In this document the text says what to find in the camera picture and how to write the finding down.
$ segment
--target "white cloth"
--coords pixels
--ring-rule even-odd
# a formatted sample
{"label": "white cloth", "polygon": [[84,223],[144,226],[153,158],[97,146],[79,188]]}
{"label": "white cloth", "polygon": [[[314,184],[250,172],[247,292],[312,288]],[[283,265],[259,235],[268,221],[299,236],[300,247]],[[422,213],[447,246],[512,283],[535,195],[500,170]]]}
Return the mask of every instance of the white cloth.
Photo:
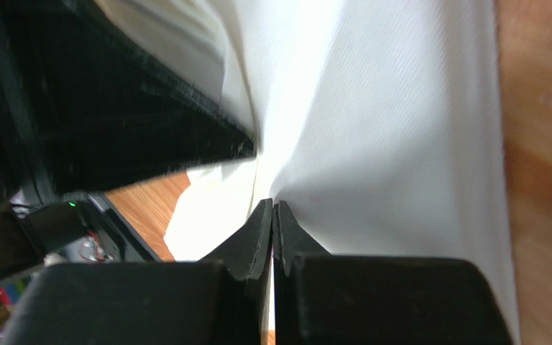
{"label": "white cloth", "polygon": [[256,169],[257,161],[250,160],[187,171],[191,185],[178,199],[164,236],[177,261],[206,256],[247,221]]}
{"label": "white cloth", "polygon": [[[256,129],[252,205],[286,200],[335,253],[471,260],[519,342],[492,1],[182,2],[201,4],[220,27],[213,45],[223,49],[213,52],[224,75],[234,71],[215,97],[230,99],[224,106]],[[186,78],[195,83],[202,73]],[[235,105],[244,86],[253,124]],[[190,231],[223,238],[240,225],[237,217],[224,219],[229,229],[199,229],[178,215],[193,212],[181,202],[165,237],[174,257],[195,246],[183,241]],[[206,250],[198,246],[192,257],[187,249],[185,258]]]}

